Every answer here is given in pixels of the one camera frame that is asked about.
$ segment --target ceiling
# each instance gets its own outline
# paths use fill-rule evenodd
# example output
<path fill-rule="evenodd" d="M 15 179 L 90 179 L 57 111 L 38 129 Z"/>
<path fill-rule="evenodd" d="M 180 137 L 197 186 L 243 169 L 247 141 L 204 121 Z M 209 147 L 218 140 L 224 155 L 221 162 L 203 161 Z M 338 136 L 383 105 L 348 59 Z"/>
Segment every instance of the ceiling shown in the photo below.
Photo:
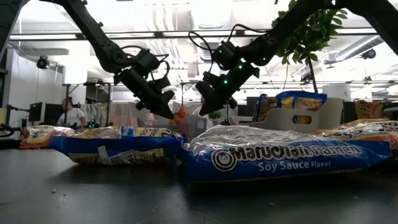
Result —
<path fill-rule="evenodd" d="M 279 10 L 286 10 L 288 0 L 280 0 L 278 5 L 273 1 L 261 0 L 89 0 L 87 8 L 90 14 L 98 22 L 104 24 L 103 30 L 110 32 L 142 32 L 142 31 L 165 31 L 165 30 L 230 30 L 236 23 L 241 23 L 255 29 L 269 29 L 271 22 L 277 17 Z M 348 19 L 343 21 L 347 28 L 345 32 L 354 32 L 353 28 L 371 28 L 365 19 L 352 13 Z M 62 7 L 31 0 L 22 9 L 13 34 L 70 34 L 80 32 L 72 19 Z M 219 43 L 224 37 L 206 39 L 211 43 Z M 246 45 L 253 37 L 233 37 L 235 45 Z M 357 55 L 333 65 L 325 65 L 327 60 L 333 60 L 334 54 L 342 54 L 350 49 L 361 49 L 365 43 L 374 39 L 372 36 L 363 35 L 339 35 L 329 42 L 329 47 L 322 52 L 316 52 L 319 61 L 315 62 L 315 74 L 318 81 L 349 81 L 363 80 L 371 76 L 372 80 L 395 80 L 398 78 L 398 58 L 387 44 L 368 47 L 366 50 L 374 49 L 376 58 L 363 60 Z M 68 66 L 69 52 L 77 48 L 81 40 L 70 41 L 13 41 L 12 46 L 23 51 L 28 57 L 37 58 L 46 52 L 53 62 Z M 167 59 L 171 64 L 171 71 L 168 75 L 172 83 L 194 82 L 201 80 L 202 73 L 209 69 L 210 63 L 202 60 L 206 54 L 198 50 L 188 38 L 178 39 L 131 39 L 115 40 L 120 46 L 138 45 L 155 52 L 168 53 Z M 136 54 L 135 49 L 128 53 Z M 90 64 L 89 78 L 102 78 L 111 80 L 112 74 L 101 69 L 94 52 L 87 56 L 87 63 Z M 275 95 L 285 89 L 300 89 L 310 86 L 292 84 L 258 85 L 251 82 L 284 82 L 299 81 L 301 76 L 308 72 L 303 65 L 292 63 L 289 66 L 281 64 L 281 58 L 274 57 L 265 67 L 260 68 L 260 79 L 251 77 L 248 84 L 238 92 L 236 98 L 246 96 L 258 96 L 260 93 Z M 212 72 L 219 74 L 220 70 L 216 65 Z M 164 67 L 155 72 L 155 77 L 160 78 L 165 73 Z M 351 87 L 353 98 L 369 97 L 372 93 L 388 96 L 388 89 L 391 85 L 356 85 Z M 182 94 L 180 87 L 175 87 L 179 94 Z M 126 91 L 124 87 L 114 88 L 114 91 Z M 185 92 L 184 97 L 197 99 L 200 95 L 194 88 Z"/>

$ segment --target dark table surface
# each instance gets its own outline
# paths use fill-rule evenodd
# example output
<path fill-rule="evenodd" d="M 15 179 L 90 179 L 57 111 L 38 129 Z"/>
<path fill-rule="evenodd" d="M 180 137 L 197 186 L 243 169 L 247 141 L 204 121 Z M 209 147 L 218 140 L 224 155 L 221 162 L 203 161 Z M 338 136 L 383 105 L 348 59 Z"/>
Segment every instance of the dark table surface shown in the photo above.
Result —
<path fill-rule="evenodd" d="M 0 223 L 398 223 L 397 171 L 193 184 L 173 164 L 81 166 L 53 150 L 2 150 Z"/>

